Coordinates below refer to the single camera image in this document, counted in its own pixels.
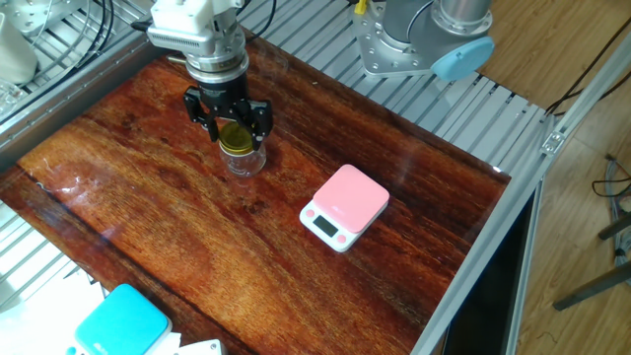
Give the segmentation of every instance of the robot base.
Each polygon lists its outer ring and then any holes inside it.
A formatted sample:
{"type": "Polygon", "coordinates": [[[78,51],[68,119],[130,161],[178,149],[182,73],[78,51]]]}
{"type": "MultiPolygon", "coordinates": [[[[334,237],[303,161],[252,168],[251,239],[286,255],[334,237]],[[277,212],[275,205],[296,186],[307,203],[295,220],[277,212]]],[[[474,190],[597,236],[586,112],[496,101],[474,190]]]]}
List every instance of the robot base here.
{"type": "Polygon", "coordinates": [[[431,74],[430,64],[423,61],[422,53],[410,43],[400,42],[384,31],[386,3],[368,1],[364,15],[350,9],[353,34],[360,46],[360,55],[366,73],[378,78],[431,74]]]}

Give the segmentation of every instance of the white container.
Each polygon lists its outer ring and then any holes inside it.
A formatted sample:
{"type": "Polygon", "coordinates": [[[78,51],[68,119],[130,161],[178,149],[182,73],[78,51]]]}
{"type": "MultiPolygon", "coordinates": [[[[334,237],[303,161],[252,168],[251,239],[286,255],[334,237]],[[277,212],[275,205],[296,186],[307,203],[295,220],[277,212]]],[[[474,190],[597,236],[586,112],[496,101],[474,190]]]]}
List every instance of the white container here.
{"type": "Polygon", "coordinates": [[[0,13],[0,78],[14,84],[29,82],[37,57],[22,34],[0,13]]]}

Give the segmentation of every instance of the wooden table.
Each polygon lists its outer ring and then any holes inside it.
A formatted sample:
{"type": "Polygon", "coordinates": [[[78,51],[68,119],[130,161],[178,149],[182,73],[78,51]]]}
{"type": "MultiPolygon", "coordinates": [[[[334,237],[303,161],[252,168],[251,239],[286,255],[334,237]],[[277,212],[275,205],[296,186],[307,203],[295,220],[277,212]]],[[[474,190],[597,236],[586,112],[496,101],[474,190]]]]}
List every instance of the wooden table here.
{"type": "Polygon", "coordinates": [[[108,288],[129,283],[184,342],[231,354],[408,354],[509,178],[259,39],[268,162],[230,175],[155,61],[0,179],[0,199],[108,288]],[[390,192],[347,252],[298,215],[343,164],[390,192]]]}

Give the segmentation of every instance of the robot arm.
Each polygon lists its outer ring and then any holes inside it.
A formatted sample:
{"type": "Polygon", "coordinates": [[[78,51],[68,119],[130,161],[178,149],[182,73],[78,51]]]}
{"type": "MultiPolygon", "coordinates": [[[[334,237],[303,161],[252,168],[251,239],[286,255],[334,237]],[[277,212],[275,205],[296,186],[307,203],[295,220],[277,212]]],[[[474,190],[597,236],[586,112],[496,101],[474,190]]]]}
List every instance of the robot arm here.
{"type": "Polygon", "coordinates": [[[216,117],[245,128],[258,150],[273,126],[270,101],[253,101],[247,89],[249,59],[237,9],[245,0],[158,0],[147,36],[155,46],[181,51],[197,81],[183,95],[189,118],[219,138],[216,117]]]}

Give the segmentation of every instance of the digital scale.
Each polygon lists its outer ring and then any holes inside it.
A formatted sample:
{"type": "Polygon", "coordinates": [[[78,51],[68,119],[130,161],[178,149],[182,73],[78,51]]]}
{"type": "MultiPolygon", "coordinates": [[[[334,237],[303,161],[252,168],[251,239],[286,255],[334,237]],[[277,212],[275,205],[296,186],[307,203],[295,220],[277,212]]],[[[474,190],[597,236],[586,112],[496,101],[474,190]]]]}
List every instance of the digital scale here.
{"type": "Polygon", "coordinates": [[[386,209],[389,193],[351,165],[315,193],[300,221],[336,251],[347,251],[386,209]]]}

